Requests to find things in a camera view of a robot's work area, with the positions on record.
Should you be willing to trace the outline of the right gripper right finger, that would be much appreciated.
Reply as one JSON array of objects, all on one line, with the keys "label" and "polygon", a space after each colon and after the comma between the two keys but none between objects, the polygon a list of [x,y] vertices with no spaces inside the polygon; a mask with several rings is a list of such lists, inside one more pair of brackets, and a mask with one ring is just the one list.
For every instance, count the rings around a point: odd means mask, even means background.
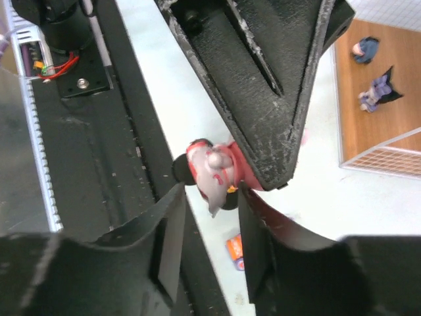
[{"label": "right gripper right finger", "polygon": [[249,301],[257,315],[419,315],[420,238],[325,238],[239,188]]}]

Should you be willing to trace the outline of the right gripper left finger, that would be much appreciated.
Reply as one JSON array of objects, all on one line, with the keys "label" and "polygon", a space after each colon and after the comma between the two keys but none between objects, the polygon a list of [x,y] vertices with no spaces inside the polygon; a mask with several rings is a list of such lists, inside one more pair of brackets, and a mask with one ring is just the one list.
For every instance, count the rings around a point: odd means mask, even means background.
[{"label": "right gripper left finger", "polygon": [[95,242],[1,237],[2,315],[169,315],[179,286],[186,195],[175,185]]}]

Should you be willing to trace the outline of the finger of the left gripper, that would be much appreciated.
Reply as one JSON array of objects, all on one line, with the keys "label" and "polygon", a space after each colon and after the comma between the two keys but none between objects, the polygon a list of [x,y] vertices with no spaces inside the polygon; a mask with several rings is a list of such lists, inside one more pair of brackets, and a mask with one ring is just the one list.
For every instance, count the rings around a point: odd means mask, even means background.
[{"label": "finger of the left gripper", "polygon": [[346,1],[158,1],[157,7],[264,190],[293,177],[323,53]]}]

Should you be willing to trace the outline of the purple rabbit figurine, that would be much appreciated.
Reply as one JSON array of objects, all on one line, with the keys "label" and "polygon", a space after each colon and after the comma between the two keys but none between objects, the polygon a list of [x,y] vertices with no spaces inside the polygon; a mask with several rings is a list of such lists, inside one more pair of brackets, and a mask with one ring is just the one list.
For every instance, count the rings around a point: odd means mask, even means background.
[{"label": "purple rabbit figurine", "polygon": [[226,249],[230,255],[230,258],[238,271],[244,271],[244,260],[243,260],[243,246],[241,241],[241,234],[226,240]]}]

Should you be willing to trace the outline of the white pink round figurine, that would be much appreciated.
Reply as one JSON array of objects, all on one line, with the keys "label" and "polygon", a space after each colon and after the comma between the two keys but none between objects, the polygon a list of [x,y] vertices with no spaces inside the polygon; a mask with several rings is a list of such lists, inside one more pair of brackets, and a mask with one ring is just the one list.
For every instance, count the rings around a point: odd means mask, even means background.
[{"label": "white pink round figurine", "polygon": [[237,191],[241,182],[254,190],[263,190],[233,138],[222,144],[212,144],[206,139],[195,140],[187,147],[186,156],[212,217],[222,209],[227,193]]}]

